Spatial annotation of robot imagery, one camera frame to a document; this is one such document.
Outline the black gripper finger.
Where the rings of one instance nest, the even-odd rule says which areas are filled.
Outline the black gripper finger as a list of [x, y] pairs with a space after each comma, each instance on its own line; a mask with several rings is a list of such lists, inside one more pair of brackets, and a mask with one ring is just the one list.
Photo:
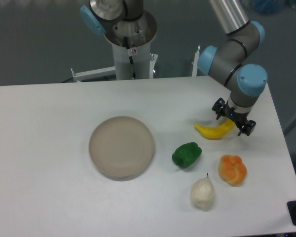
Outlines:
[[216, 114], [216, 120], [219, 120], [221, 117], [226, 117], [226, 102], [219, 98], [213, 105], [212, 111]]
[[239, 129], [238, 136], [241, 134], [245, 134], [246, 136], [250, 136], [254, 131], [256, 126], [256, 122], [254, 120], [247, 120], [237, 122], [237, 128]]

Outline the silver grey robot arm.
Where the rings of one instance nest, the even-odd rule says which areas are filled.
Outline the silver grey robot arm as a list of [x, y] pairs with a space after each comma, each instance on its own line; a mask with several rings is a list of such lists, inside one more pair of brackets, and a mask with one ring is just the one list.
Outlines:
[[[230, 91], [227, 101], [212, 107], [217, 117], [226, 117], [250, 135], [256, 123], [247, 118], [268, 81], [266, 70], [256, 64], [243, 65], [265, 38], [263, 26], [249, 20], [237, 0], [210, 2], [226, 36], [220, 47], [206, 47], [194, 61], [198, 69]], [[91, 0], [80, 8], [86, 26], [111, 44], [117, 79], [147, 79], [150, 43], [157, 32], [155, 18], [144, 10], [141, 0]]]

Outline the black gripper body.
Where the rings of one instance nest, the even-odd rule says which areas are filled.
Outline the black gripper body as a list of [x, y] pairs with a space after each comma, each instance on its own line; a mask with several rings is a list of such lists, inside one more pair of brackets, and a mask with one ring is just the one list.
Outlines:
[[244, 124], [251, 107], [241, 107], [233, 101], [227, 101], [225, 107], [225, 115], [236, 124]]

